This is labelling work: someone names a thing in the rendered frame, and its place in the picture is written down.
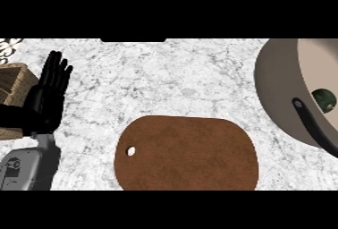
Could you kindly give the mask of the dark green squash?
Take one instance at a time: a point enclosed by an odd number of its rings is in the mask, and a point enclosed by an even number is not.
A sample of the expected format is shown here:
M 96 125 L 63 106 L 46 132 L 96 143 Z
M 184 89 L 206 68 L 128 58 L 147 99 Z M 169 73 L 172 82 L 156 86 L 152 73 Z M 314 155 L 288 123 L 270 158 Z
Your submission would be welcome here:
M 311 92 L 311 95 L 322 112 L 327 114 L 336 106 L 336 97 L 333 93 L 327 89 L 316 89 Z

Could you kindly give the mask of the white patterned object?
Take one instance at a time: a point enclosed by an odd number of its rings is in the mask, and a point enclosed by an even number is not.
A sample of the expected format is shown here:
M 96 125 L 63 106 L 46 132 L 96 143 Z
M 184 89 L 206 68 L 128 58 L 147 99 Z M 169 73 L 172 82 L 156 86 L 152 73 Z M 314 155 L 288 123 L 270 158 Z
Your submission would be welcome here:
M 22 38 L 0 38 L 0 64 L 7 63 L 9 57 L 15 54 Z

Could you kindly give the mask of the brown wooden cutting board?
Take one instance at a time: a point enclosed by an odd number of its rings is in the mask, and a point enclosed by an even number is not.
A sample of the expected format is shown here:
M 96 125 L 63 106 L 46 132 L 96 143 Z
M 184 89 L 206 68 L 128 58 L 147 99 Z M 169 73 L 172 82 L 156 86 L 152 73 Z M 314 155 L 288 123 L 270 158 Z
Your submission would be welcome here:
M 125 190 L 251 191 L 255 147 L 230 121 L 149 115 L 121 133 L 115 175 Z

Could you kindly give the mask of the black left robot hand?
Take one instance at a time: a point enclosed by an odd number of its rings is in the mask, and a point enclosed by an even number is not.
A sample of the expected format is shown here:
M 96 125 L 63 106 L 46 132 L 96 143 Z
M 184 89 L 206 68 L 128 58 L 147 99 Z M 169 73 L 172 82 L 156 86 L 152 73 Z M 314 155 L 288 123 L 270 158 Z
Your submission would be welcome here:
M 22 130 L 22 136 L 51 134 L 60 125 L 65 92 L 72 66 L 59 51 L 51 51 L 38 83 L 31 87 L 23 106 L 0 104 L 0 128 Z

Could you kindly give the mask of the wicker basket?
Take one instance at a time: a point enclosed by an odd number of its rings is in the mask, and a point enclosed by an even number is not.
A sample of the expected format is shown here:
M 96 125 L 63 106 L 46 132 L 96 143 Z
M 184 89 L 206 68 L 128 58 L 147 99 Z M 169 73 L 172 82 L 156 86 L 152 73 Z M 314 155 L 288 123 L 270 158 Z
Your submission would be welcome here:
M 22 138 L 28 118 L 22 105 L 37 83 L 26 64 L 0 64 L 0 140 Z

